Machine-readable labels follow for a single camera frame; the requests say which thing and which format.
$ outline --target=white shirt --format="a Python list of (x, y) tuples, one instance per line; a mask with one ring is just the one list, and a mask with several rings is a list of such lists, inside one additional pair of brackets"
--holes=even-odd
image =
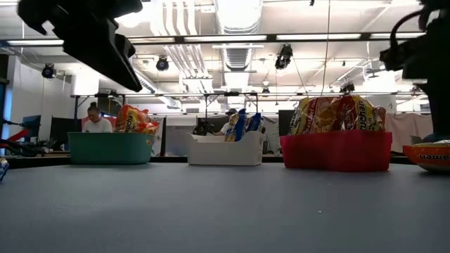
[(111, 122), (105, 118), (101, 118), (99, 122), (93, 123), (91, 120), (88, 120), (84, 123), (83, 133), (111, 133), (113, 132), (113, 126)]
[(227, 122), (224, 124), (224, 126), (222, 127), (222, 129), (220, 129), (220, 132), (223, 133), (224, 135), (226, 135), (226, 130), (228, 130), (228, 126), (230, 124)]

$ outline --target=black hair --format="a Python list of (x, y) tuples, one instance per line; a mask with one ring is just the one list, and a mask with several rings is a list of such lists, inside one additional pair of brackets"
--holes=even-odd
[(97, 112), (100, 112), (100, 109), (97, 107), (97, 102), (92, 102), (91, 106), (89, 106), (89, 108), (87, 108), (88, 111), (90, 110), (95, 110)]

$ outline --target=blue chip bag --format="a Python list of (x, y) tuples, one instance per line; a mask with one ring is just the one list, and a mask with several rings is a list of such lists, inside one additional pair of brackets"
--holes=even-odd
[(8, 171), (9, 163), (5, 158), (0, 158), (0, 182), (3, 181), (3, 177), (6, 175)]
[(261, 126), (261, 113), (257, 113), (255, 114), (255, 116), (253, 116), (250, 119), (250, 123), (247, 126), (247, 130), (245, 131), (246, 133), (249, 131), (259, 131), (259, 127)]
[(241, 109), (237, 114), (231, 115), (225, 141), (236, 142), (241, 140), (245, 134), (245, 117), (245, 109)]

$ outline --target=person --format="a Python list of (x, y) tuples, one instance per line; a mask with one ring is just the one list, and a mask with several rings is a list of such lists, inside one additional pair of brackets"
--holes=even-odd
[[(225, 114), (228, 115), (228, 117), (230, 118), (231, 115), (238, 113), (238, 111), (234, 108), (231, 108), (228, 112), (226, 112)], [(214, 133), (215, 136), (224, 136), (226, 134), (226, 130), (228, 130), (229, 127), (229, 123), (225, 123), (224, 126), (222, 127), (222, 129), (220, 129), (220, 131), (218, 131), (217, 133)]]
[(83, 133), (111, 133), (113, 126), (111, 122), (105, 118), (100, 117), (100, 109), (96, 102), (92, 102), (87, 109), (89, 120), (84, 123)]

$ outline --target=table surface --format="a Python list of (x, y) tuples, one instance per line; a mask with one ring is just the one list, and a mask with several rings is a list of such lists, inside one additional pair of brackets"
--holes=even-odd
[(60, 166), (0, 183), (0, 252), (450, 252), (450, 177)]

